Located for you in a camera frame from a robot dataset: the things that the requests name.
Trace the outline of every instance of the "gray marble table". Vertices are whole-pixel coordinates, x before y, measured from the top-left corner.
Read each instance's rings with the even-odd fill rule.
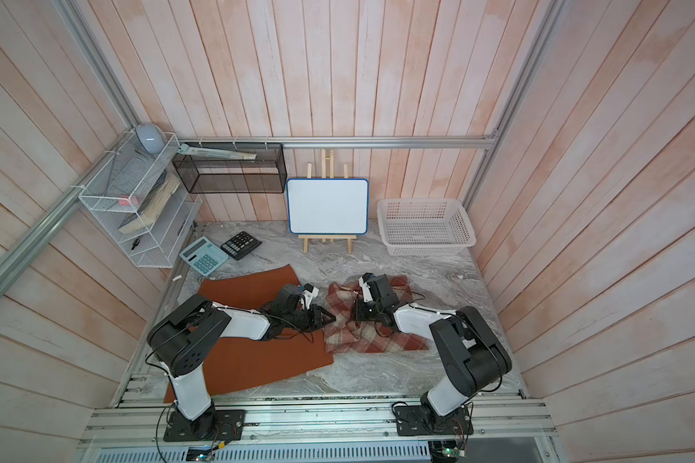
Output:
[[[390,256],[381,242],[376,221],[370,221],[368,233],[353,242],[352,254],[348,254],[344,240],[322,243],[316,239],[311,240],[309,252],[303,253],[304,242],[289,232],[285,221],[213,222],[196,231],[199,236],[207,236],[217,245],[241,231],[262,241],[262,245],[242,260],[229,259],[210,279],[227,279],[290,264],[301,283],[312,283],[326,292],[329,283],[355,281],[366,272],[407,275],[412,288],[427,296],[423,305],[433,308],[472,305],[478,308],[511,352],[487,288],[467,250],[457,255],[432,257]],[[191,269],[178,302],[196,293],[202,282],[203,277]],[[334,360],[333,365],[228,396],[418,395],[433,387],[443,372],[434,346],[430,350],[403,353],[336,354]],[[522,378],[514,366],[503,378],[502,390],[510,392],[521,388],[524,389]]]

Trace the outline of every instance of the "black mesh basket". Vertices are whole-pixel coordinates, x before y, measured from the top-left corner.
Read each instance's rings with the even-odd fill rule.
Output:
[[[278,143],[191,142],[190,146],[256,154],[252,160],[177,154],[173,166],[190,193],[283,193],[286,188],[283,146]]]

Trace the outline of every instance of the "white plastic basket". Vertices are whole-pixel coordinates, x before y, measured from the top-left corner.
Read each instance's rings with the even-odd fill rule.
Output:
[[[476,244],[471,221],[457,199],[381,199],[378,218],[389,255],[454,255]]]

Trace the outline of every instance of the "blue calculator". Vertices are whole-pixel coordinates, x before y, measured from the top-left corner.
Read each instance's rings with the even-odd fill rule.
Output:
[[[205,236],[196,239],[180,253],[180,256],[203,276],[213,273],[229,258],[228,254],[219,249]]]

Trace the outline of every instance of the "black calculator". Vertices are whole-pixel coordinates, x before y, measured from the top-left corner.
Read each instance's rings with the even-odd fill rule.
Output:
[[[261,241],[254,239],[249,233],[241,232],[228,242],[222,244],[221,248],[223,252],[231,255],[233,259],[239,261],[261,244]]]

